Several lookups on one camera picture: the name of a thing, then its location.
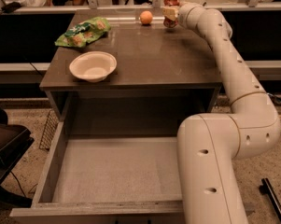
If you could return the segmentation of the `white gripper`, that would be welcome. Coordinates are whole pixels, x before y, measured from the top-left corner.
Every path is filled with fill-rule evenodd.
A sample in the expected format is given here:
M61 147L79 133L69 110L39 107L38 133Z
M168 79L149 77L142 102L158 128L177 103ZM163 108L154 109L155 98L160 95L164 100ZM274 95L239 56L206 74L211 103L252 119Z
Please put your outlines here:
M180 8L177 6L162 8L162 14L165 18L170 21L175 21L178 18L178 23L185 29L194 29L202 13L203 7L195 3L186 3Z

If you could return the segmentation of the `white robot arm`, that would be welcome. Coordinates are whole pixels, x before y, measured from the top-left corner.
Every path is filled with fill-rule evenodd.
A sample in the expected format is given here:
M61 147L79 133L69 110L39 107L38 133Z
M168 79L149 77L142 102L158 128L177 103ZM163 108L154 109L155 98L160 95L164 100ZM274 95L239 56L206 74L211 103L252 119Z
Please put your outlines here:
M192 30L213 51L229 98L229 114L185 119L177 132L177 161L186 224L248 224L233 159L271 149L281 133L274 104L231 42L222 13L199 4L165 6L163 16Z

